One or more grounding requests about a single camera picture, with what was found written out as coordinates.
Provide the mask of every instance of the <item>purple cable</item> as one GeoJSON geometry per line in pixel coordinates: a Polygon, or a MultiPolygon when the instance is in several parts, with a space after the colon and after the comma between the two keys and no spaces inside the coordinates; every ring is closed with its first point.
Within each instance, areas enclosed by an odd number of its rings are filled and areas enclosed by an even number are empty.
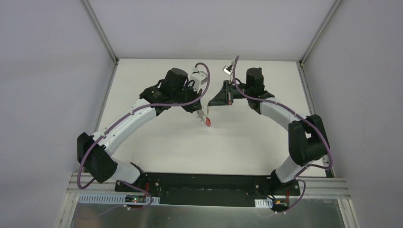
{"type": "Polygon", "coordinates": [[[239,92],[242,96],[244,96],[245,98],[250,99],[250,100],[255,100],[255,101],[260,101],[260,102],[269,102],[269,103],[278,105],[278,106],[280,106],[280,107],[286,109],[287,111],[289,111],[291,114],[293,114],[294,116],[296,116],[298,119],[302,120],[304,123],[308,124],[312,129],[314,129],[314,131],[318,134],[320,140],[323,142],[323,145],[325,146],[326,151],[327,151],[327,154],[328,154],[328,156],[329,156],[329,165],[328,165],[328,166],[321,166],[321,165],[309,164],[309,165],[307,165],[307,167],[311,167],[311,166],[312,166],[312,167],[318,167],[318,168],[325,169],[325,170],[331,169],[331,168],[333,167],[333,155],[332,155],[332,153],[331,153],[331,151],[330,151],[329,145],[327,144],[325,137],[322,135],[322,133],[319,131],[319,129],[317,129],[311,122],[309,122],[309,121],[306,120],[304,117],[302,117],[301,115],[297,114],[296,112],[294,112],[294,110],[292,110],[291,108],[287,107],[287,106],[284,105],[284,104],[276,103],[276,102],[271,101],[271,100],[265,100],[265,99],[260,99],[260,98],[254,98],[254,97],[248,96],[248,95],[246,95],[246,94],[244,94],[244,93],[242,92],[242,90],[239,88],[238,84],[236,83],[236,77],[235,77],[235,68],[236,68],[238,59],[239,59],[239,56],[237,56],[237,57],[235,58],[234,66],[233,66],[233,70],[232,70],[233,83],[234,83],[235,87],[237,88],[238,92],[239,92]]]}
{"type": "MultiPolygon", "coordinates": [[[[143,109],[143,108],[148,108],[148,107],[179,107],[179,106],[188,106],[191,105],[193,103],[198,102],[207,92],[209,86],[210,86],[210,70],[207,67],[207,65],[205,63],[196,63],[196,65],[194,65],[194,67],[197,67],[198,65],[202,65],[206,68],[207,71],[207,85],[206,88],[204,89],[204,91],[202,92],[202,94],[197,97],[196,99],[183,103],[183,104],[162,104],[162,103],[158,103],[158,104],[146,104],[143,106],[140,106],[138,108],[135,108],[134,110],[132,110],[132,113],[134,114],[135,112],[143,109]]],[[[113,129],[115,128],[118,124],[120,124],[124,119],[126,119],[127,117],[129,117],[130,113],[127,113],[126,115],[122,116],[122,118],[120,118],[119,120],[117,120],[112,126],[110,126],[106,131],[105,131],[105,136],[113,129]]],[[[95,140],[95,142],[89,147],[89,149],[87,150],[87,152],[84,154],[83,159],[81,160],[80,163],[80,167],[78,168],[78,175],[77,175],[77,186],[79,189],[85,189],[87,188],[92,182],[94,182],[95,178],[93,178],[90,182],[88,182],[85,186],[81,185],[81,171],[83,170],[84,167],[84,163],[87,160],[87,157],[89,156],[89,153],[91,152],[91,150],[99,143],[99,141],[101,141],[102,136],[100,136],[97,140],[95,140]]]]}
{"type": "Polygon", "coordinates": [[[297,181],[300,181],[300,182],[304,183],[304,188],[302,189],[302,193],[301,193],[301,195],[299,196],[299,198],[297,199],[297,201],[296,201],[291,207],[289,207],[287,210],[285,210],[285,212],[290,211],[291,208],[295,207],[295,206],[301,201],[302,197],[303,197],[304,194],[305,194],[305,190],[307,189],[307,183],[305,182],[305,180],[303,180],[303,179],[297,179],[297,181]]]}

